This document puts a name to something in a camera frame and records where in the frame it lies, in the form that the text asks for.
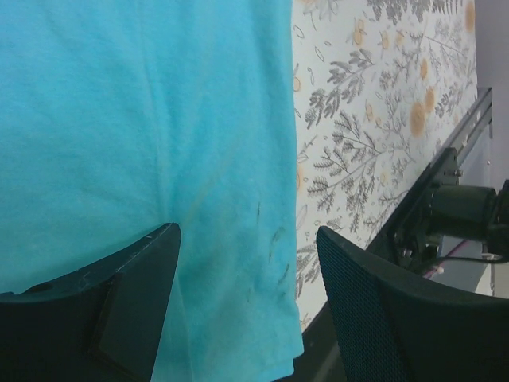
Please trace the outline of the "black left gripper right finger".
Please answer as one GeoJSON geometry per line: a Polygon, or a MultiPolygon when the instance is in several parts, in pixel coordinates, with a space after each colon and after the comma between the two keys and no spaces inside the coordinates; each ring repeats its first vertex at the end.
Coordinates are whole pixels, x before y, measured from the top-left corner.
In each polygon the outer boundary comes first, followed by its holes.
{"type": "Polygon", "coordinates": [[[425,279],[327,227],[317,250],[347,380],[507,380],[505,298],[425,279]]]}

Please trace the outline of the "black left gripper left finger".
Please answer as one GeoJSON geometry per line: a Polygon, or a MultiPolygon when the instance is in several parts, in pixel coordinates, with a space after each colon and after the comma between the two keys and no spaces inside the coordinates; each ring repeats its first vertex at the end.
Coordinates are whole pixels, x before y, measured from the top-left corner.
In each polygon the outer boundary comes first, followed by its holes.
{"type": "Polygon", "coordinates": [[[1,296],[4,381],[148,381],[181,245],[177,224],[1,296]]]}

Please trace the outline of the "turquoise t shirt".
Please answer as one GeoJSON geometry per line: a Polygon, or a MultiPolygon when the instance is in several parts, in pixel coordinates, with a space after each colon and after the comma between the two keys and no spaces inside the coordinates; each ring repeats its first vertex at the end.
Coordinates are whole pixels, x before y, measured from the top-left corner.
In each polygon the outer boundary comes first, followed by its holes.
{"type": "Polygon", "coordinates": [[[2,2],[2,291],[175,223],[153,379],[291,375],[303,352],[292,6],[2,2]]]}

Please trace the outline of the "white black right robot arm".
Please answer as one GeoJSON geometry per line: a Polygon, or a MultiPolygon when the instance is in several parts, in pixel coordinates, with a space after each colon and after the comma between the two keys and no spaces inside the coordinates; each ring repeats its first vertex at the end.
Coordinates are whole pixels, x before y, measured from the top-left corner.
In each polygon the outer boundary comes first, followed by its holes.
{"type": "Polygon", "coordinates": [[[439,185],[425,202],[425,233],[482,243],[497,263],[508,261],[508,183],[500,191],[439,185]]]}

